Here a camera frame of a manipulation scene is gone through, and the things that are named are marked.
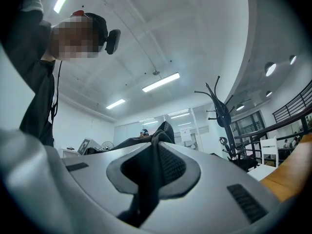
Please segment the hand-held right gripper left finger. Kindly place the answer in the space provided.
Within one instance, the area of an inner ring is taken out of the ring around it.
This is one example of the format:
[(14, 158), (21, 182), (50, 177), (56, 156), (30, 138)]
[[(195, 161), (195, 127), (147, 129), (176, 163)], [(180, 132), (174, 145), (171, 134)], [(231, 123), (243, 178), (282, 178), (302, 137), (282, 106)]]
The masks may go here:
[(0, 180), (26, 218), (47, 234), (148, 234), (104, 210), (75, 182), (52, 147), (0, 129)]

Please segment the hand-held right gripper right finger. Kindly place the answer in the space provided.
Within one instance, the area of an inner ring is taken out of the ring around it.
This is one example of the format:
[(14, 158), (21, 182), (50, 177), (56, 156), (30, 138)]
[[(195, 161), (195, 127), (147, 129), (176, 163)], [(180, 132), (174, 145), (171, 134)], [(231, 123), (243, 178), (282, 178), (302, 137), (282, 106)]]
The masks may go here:
[(279, 205), (277, 197), (259, 181), (223, 158), (164, 143), (195, 160), (198, 183), (182, 198), (161, 200), (141, 229), (154, 234), (229, 234), (250, 225), (228, 190), (241, 185), (266, 212)]

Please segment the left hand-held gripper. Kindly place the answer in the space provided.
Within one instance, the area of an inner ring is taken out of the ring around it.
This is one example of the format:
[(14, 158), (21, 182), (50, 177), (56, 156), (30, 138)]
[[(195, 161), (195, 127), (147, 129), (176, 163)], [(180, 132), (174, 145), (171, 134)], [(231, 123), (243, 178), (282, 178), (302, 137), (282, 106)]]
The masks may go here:
[(104, 153), (106, 151), (107, 150), (102, 148), (97, 142), (89, 138), (85, 138), (80, 147), (78, 148), (79, 155), (92, 155)]

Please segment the black backpack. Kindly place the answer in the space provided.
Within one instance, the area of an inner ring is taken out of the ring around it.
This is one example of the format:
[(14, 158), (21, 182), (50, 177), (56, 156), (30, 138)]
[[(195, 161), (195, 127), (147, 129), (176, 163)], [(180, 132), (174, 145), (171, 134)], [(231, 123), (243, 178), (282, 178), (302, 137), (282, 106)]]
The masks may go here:
[(106, 170), (110, 182), (119, 192), (132, 194), (130, 208), (118, 215), (118, 219), (139, 227), (153, 212), (160, 201), (160, 190), (178, 180), (186, 171), (183, 159), (160, 145), (175, 143), (172, 126), (163, 122), (148, 137), (129, 138), (115, 149), (149, 143), (149, 147), (112, 161)]

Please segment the black coat rack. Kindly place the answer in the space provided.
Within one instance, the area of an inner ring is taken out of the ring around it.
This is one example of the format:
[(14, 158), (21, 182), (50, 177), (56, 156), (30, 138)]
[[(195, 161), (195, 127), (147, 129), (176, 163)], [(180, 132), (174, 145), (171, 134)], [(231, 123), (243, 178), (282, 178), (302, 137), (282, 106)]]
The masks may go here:
[[(211, 89), (210, 86), (206, 83), (205, 86), (209, 90), (208, 92), (203, 92), (203, 91), (194, 91), (196, 94), (205, 94), (207, 95), (213, 102), (214, 104), (214, 109), (213, 110), (208, 110), (208, 112), (214, 112), (215, 117), (209, 117), (208, 120), (215, 120), (217, 121), (218, 125), (222, 128), (224, 128), (226, 136), (225, 138), (228, 140), (228, 145), (231, 148), (233, 154), (236, 151), (235, 147), (235, 140), (234, 140), (234, 135), (231, 129), (231, 115), (230, 113), (232, 110), (235, 108), (234, 106), (229, 110), (227, 107), (227, 104), (230, 102), (229, 100), (226, 102), (222, 102), (219, 100), (216, 94), (216, 87), (219, 82), (220, 77), (217, 77), (217, 80), (214, 85), (214, 89)], [(256, 168), (259, 163), (256, 161), (256, 159), (253, 159), (249, 156), (243, 157), (241, 156), (238, 158), (238, 156), (234, 156), (235, 159), (230, 161), (231, 163), (235, 164), (242, 170), (248, 172), (249, 169), (251, 168)]]

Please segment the white low shelf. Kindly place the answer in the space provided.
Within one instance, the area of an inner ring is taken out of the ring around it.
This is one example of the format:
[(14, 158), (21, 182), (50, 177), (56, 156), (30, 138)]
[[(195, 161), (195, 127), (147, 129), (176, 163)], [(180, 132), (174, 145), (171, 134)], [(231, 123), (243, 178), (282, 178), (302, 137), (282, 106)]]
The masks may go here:
[(68, 158), (68, 157), (77, 157), (80, 156), (80, 154), (76, 151), (73, 150), (68, 150), (68, 149), (63, 149), (59, 148), (58, 149), (58, 154), (61, 158)]

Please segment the white paper notice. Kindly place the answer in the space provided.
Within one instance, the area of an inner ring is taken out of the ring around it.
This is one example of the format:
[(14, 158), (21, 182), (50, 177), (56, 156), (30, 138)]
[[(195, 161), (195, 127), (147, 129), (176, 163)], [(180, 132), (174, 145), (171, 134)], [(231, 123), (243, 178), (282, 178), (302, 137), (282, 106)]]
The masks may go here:
[(190, 128), (189, 127), (180, 128), (180, 136), (181, 136), (182, 142), (191, 141), (192, 137), (191, 137)]

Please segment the white wooden chair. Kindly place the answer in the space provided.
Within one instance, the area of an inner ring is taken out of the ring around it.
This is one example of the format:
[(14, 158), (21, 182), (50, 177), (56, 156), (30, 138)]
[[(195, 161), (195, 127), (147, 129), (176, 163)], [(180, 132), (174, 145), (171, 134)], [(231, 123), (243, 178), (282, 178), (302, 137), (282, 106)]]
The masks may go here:
[(265, 155), (275, 155), (275, 167), (279, 166), (279, 153), (277, 148), (277, 138), (261, 139), (261, 159), (262, 165), (265, 163)]

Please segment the wooden table with white legs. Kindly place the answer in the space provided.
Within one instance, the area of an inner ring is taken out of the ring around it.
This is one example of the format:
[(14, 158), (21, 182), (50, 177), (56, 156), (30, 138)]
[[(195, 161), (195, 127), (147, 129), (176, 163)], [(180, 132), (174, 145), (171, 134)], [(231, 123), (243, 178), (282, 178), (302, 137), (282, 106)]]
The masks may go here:
[(260, 182), (283, 202), (299, 194), (312, 172), (312, 133), (306, 134), (292, 154)]

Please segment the person's black shirt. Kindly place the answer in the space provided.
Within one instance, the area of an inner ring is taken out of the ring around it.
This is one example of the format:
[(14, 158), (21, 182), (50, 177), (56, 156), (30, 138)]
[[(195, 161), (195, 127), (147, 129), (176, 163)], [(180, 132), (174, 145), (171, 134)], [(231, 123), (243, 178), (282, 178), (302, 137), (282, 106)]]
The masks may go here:
[(55, 61), (42, 59), (51, 30), (51, 23), (43, 20), (41, 0), (23, 0), (12, 26), (1, 39), (10, 61), (35, 94), (19, 128), (46, 146), (54, 145), (53, 120), (57, 104)]

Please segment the wooden handrail with black bars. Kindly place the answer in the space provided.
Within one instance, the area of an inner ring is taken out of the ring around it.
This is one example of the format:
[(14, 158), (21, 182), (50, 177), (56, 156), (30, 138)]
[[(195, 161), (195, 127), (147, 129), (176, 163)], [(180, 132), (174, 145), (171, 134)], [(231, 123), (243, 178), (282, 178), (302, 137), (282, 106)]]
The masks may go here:
[(234, 156), (238, 156), (238, 158), (240, 158), (241, 156), (247, 157), (247, 155), (245, 154), (247, 151), (252, 152), (252, 154), (250, 155), (251, 158), (253, 159), (261, 159), (262, 158), (262, 151), (260, 149), (256, 149), (255, 148), (255, 144), (259, 144), (259, 146), (261, 146), (260, 141), (256, 141), (257, 139), (260, 140), (263, 136), (267, 136), (267, 133), (281, 129), (285, 126), (291, 125), (294, 122), (297, 122), (298, 120), (300, 120), (302, 122), (302, 126), (303, 129), (301, 132), (297, 133), (297, 134), (291, 134), (288, 136), (282, 136), (282, 137), (278, 137), (276, 138), (276, 140), (283, 140), (289, 137), (293, 137), (293, 136), (303, 136), (307, 133), (310, 133), (312, 131), (312, 128), (307, 127), (307, 122), (305, 120), (305, 117), (312, 113), (312, 107), (306, 108), (305, 110), (297, 113), (296, 115), (289, 117), (277, 124), (274, 124), (272, 126), (269, 126), (267, 128), (258, 130), (258, 131), (254, 131), (254, 132), (250, 132), (250, 133), (246, 133), (243, 135), (239, 135), (239, 136), (235, 136), (234, 139), (243, 139), (243, 138), (248, 138), (249, 141), (247, 142), (240, 142), (240, 143), (235, 143), (235, 147), (236, 147), (236, 151), (234, 153)]

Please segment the black balcony railing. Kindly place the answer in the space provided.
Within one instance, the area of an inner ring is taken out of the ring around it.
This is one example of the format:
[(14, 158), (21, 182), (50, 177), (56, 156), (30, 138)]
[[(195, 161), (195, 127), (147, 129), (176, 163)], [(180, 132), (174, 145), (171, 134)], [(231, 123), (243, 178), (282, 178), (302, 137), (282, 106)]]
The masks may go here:
[(297, 113), (300, 113), (310, 104), (312, 104), (312, 80), (298, 95), (296, 95), (283, 107), (273, 112), (272, 115), (275, 122), (279, 123)]

